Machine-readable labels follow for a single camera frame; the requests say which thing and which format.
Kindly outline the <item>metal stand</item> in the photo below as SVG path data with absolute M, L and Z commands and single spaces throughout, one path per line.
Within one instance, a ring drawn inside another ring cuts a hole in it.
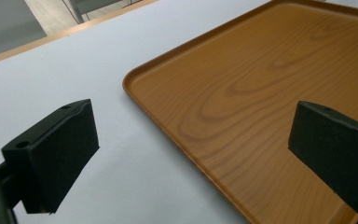
M 130 6 L 142 0 L 62 0 L 78 24 L 84 22 L 84 15 L 122 1 L 126 1 L 127 6 Z

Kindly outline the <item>wooden tray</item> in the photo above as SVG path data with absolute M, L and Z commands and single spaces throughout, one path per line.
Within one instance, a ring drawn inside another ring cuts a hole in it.
M 358 120 L 358 8 L 271 0 L 130 71 L 126 93 L 253 224 L 356 224 L 288 148 L 296 105 Z

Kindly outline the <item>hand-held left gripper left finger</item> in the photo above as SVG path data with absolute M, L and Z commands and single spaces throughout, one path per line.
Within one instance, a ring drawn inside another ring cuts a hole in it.
M 54 213 L 99 149 L 91 100 L 64 105 L 2 148 L 3 190 L 13 207 Z

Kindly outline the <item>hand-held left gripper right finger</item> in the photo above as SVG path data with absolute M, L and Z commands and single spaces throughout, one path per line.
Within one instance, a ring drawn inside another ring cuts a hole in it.
M 288 148 L 358 212 L 358 121 L 330 107 L 300 101 Z

